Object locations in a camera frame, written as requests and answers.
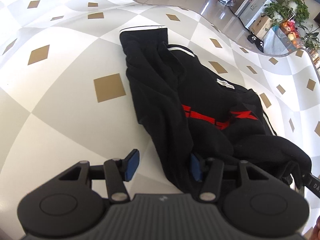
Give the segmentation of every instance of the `clothing label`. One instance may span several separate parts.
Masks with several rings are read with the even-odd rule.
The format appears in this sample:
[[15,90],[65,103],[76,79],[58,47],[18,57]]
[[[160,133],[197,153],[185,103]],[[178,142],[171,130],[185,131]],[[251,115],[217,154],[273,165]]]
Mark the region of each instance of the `clothing label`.
[[222,81],[219,78],[217,78],[217,83],[222,85],[222,86],[225,86],[227,88],[235,89],[235,87],[233,85],[230,85],[227,81]]

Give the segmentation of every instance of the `black clothing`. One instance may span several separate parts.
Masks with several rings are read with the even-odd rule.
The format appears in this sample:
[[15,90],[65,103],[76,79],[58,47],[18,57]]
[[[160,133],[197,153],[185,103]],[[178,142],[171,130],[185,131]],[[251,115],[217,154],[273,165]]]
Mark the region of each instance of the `black clothing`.
[[201,183],[188,171],[194,152],[231,163],[245,159],[287,183],[292,173],[301,187],[300,168],[310,172],[311,160],[272,135],[259,96],[201,65],[190,49],[168,45],[166,28],[151,28],[123,30],[120,41],[138,122],[150,134],[168,180],[198,195]]

